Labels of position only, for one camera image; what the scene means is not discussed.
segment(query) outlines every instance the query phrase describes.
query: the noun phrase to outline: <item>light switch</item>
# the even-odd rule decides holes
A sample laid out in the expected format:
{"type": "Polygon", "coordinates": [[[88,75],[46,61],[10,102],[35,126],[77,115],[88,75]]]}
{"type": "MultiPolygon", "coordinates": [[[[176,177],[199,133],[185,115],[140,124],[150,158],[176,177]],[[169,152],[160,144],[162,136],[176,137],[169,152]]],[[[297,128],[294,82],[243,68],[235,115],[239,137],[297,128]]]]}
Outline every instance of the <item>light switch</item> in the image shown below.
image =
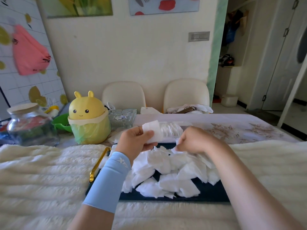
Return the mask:
{"type": "Polygon", "coordinates": [[[208,41],[210,39],[210,31],[190,32],[189,42],[208,41]]]}

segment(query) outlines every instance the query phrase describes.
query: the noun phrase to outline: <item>white container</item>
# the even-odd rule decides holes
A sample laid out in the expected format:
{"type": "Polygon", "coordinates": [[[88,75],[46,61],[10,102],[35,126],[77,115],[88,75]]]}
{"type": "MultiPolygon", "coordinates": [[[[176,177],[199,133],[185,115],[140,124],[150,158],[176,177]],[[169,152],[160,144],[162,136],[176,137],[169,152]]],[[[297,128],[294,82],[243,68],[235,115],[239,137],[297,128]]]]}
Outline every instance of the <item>white container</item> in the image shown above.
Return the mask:
{"type": "Polygon", "coordinates": [[[222,96],[221,104],[225,107],[235,107],[238,102],[238,96],[231,95],[231,94],[224,94],[222,96]]]}

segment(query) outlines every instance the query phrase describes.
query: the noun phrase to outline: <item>white fluffy blanket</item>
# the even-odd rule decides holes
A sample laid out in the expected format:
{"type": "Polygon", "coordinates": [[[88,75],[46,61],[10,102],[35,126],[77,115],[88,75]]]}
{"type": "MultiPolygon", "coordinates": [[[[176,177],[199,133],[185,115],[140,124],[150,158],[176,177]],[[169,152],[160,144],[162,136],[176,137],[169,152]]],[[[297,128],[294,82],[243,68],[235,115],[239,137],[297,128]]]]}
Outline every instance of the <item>white fluffy blanket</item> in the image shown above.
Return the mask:
{"type": "MultiPolygon", "coordinates": [[[[1,229],[66,229],[105,146],[0,148],[1,229]]],[[[307,227],[307,142],[232,145],[262,184],[307,227]]],[[[114,229],[239,229],[231,205],[120,202],[114,229]]]]}

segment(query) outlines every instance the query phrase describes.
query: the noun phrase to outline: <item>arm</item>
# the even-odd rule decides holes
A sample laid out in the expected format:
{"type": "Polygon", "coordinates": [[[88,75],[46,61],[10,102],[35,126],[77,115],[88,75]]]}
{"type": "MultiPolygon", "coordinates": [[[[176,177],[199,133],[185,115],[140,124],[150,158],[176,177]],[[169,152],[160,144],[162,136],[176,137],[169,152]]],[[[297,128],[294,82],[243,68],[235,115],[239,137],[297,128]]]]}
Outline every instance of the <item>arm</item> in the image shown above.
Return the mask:
{"type": "Polygon", "coordinates": [[[80,210],[71,222],[69,230],[112,228],[125,178],[140,152],[153,149],[157,145],[157,143],[145,145],[153,135],[153,131],[143,134],[141,127],[134,127],[122,133],[116,152],[100,171],[80,210]]]}
{"type": "Polygon", "coordinates": [[[200,128],[188,128],[178,151],[206,152],[214,162],[242,229],[303,229],[234,151],[200,128]]]}

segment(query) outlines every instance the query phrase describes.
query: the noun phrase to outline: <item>white door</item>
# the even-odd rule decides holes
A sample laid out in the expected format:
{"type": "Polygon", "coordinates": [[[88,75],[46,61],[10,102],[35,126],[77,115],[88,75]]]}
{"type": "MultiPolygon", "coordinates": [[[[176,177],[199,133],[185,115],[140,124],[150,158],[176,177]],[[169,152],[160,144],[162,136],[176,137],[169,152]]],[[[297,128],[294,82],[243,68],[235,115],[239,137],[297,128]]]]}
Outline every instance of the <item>white door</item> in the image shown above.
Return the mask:
{"type": "Polygon", "coordinates": [[[263,110],[284,109],[305,58],[306,45],[307,0],[299,0],[262,106],[263,110]]]}

